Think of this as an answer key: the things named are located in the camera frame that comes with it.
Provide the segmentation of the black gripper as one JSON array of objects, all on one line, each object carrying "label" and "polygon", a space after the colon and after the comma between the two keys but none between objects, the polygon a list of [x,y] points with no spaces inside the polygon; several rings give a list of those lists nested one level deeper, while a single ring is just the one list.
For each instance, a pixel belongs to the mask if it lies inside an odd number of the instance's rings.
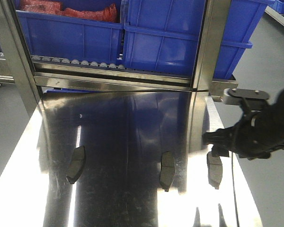
[{"label": "black gripper", "polygon": [[225,129],[203,134],[203,144],[214,144],[213,157],[229,157],[229,150],[249,160],[270,158],[271,153],[284,149],[284,89],[274,104],[268,93],[239,88],[226,89],[223,101],[242,109],[241,119]]}]

